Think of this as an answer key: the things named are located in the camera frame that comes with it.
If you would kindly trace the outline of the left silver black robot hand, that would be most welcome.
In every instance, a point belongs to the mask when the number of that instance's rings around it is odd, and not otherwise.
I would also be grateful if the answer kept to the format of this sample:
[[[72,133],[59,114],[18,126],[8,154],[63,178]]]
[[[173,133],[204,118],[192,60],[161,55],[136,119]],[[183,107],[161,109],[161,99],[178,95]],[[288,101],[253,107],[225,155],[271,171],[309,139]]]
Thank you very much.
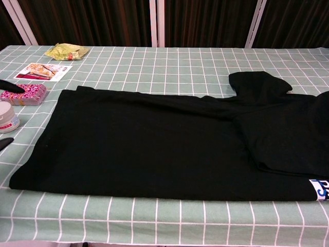
[[[1,79],[1,90],[9,91],[11,93],[17,93],[17,94],[21,94],[21,93],[25,92],[25,90],[23,88],[17,86],[16,84],[8,82],[6,80],[3,80],[3,79]],[[0,144],[1,144],[0,151],[4,150],[13,141],[14,141],[14,138],[12,138],[12,137],[1,139],[1,141],[0,141]]]

